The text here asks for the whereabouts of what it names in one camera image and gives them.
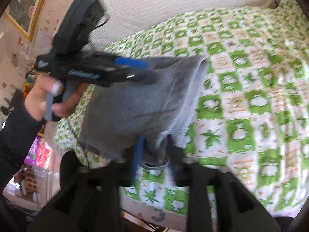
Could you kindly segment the left hand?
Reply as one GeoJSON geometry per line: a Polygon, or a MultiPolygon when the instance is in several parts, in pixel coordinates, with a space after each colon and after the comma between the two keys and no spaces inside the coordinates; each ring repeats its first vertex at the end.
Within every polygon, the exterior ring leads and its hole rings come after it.
{"type": "Polygon", "coordinates": [[[64,84],[46,73],[40,73],[35,85],[25,98],[25,109],[37,121],[43,120],[46,111],[59,118],[74,113],[86,89],[87,83],[79,83],[68,99],[61,103],[52,103],[50,97],[59,96],[65,89],[64,84]]]}

